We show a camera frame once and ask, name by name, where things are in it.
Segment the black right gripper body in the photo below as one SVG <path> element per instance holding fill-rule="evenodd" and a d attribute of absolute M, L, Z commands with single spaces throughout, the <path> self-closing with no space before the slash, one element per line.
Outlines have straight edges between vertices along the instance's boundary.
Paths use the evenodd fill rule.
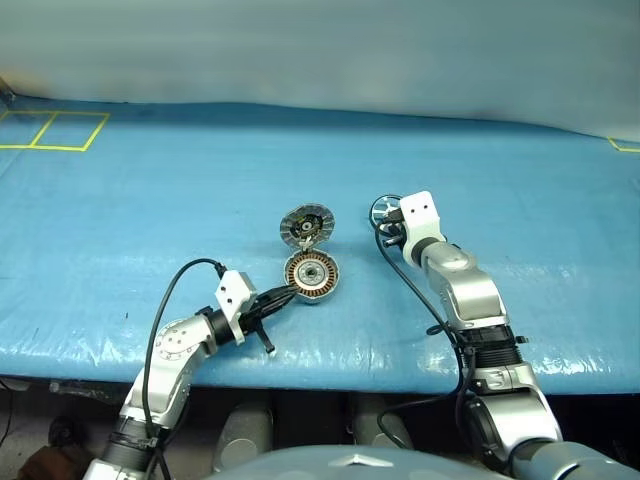
<path fill-rule="evenodd" d="M 400 209 L 393 209 L 383 216 L 380 230 L 385 237 L 383 241 L 385 248 L 402 248 L 406 243 L 407 234 L 404 227 L 404 215 Z"/>

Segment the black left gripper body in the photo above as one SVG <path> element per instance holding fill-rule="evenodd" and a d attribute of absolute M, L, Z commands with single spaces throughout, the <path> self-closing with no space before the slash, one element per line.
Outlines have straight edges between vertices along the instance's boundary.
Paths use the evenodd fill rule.
<path fill-rule="evenodd" d="M 245 335 L 256 334 L 260 339 L 267 354 L 275 351 L 275 346 L 268 337 L 263 319 L 273 313 L 275 297 L 272 294 L 264 293 L 257 297 L 251 309 L 242 315 L 242 331 Z"/>

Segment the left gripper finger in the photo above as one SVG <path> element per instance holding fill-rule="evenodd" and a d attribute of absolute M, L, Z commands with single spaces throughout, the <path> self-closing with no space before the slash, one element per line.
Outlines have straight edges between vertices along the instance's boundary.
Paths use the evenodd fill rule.
<path fill-rule="evenodd" d="M 292 285 L 282 285 L 271 288 L 261 293 L 257 300 L 260 303 L 288 302 L 296 296 L 296 287 Z"/>
<path fill-rule="evenodd" d="M 296 294 L 287 294 L 287 295 L 283 295 L 277 298 L 272 298 L 267 300 L 261 306 L 260 315 L 270 316 L 280 311 L 285 306 L 287 306 L 295 297 L 296 297 Z"/>

